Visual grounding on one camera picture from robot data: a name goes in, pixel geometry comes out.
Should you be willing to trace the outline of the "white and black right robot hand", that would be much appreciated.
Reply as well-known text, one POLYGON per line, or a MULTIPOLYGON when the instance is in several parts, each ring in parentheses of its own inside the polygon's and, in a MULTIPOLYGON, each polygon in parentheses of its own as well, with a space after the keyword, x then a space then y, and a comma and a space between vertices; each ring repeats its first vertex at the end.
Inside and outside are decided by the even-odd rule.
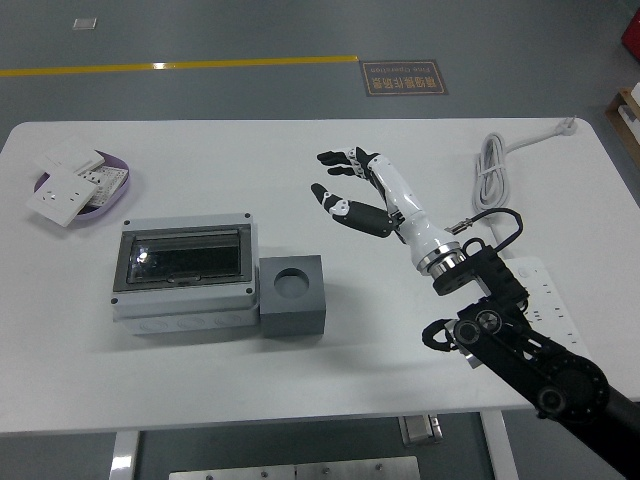
POLYGON ((396 234, 410 248, 411 261, 423 275, 434 278, 465 260, 453 235, 435 226, 411 188, 391 161, 359 147, 317 155, 331 175, 356 176, 375 187, 385 202, 383 209, 344 199, 315 183, 311 190, 336 222, 349 228, 386 238, 396 234))

